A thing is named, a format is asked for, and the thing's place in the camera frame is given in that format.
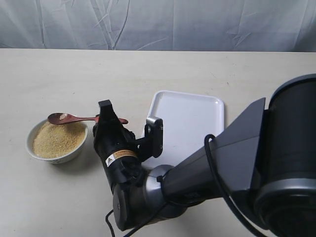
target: wrinkled fabric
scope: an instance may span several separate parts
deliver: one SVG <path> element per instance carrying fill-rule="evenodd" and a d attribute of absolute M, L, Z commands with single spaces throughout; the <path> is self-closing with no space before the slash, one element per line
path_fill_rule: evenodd
<path fill-rule="evenodd" d="M 0 47 L 316 51 L 316 0 L 0 0 Z"/>

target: white tabletop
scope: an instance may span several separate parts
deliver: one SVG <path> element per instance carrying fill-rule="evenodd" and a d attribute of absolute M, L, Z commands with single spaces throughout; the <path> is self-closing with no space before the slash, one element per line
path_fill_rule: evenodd
<path fill-rule="evenodd" d="M 104 219 L 112 195 L 92 134 L 81 156 L 66 164 L 26 152 L 27 133 L 51 112 L 93 116 L 98 101 L 111 99 L 139 136 L 154 93 L 167 89 L 221 98 L 229 124 L 283 82 L 315 73 L 315 62 L 316 53 L 0 49 L 0 236 L 110 236 Z M 251 234 L 217 199 L 135 236 Z"/>

